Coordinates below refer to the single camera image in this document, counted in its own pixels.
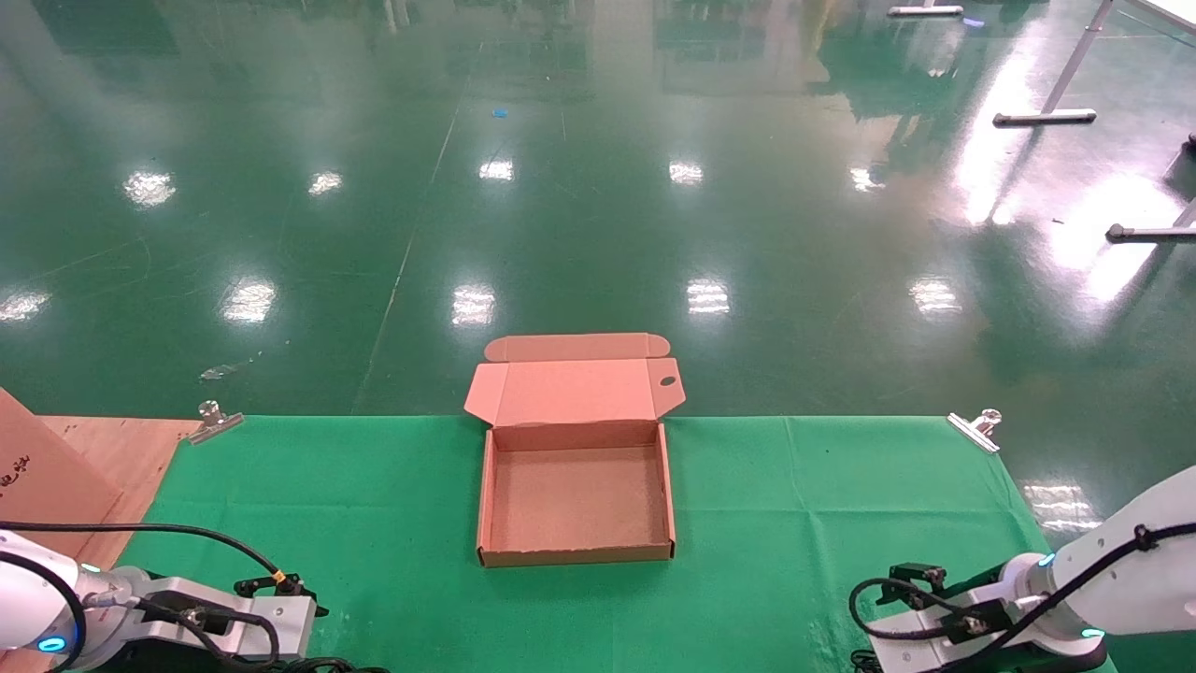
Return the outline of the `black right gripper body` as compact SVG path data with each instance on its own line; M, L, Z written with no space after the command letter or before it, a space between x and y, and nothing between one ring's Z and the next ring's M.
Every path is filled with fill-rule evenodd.
M1090 644L1093 647L1086 654L1064 655L1029 641L1007 644L978 662L968 661L974 649L966 649L968 657L962 657L962 663L948 662L927 672L1090 672L1109 661L1103 640L1090 638Z

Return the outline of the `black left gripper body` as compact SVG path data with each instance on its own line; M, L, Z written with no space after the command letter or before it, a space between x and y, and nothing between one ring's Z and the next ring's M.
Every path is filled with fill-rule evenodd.
M120 651L103 672L285 672L300 659L221 659L210 651Z

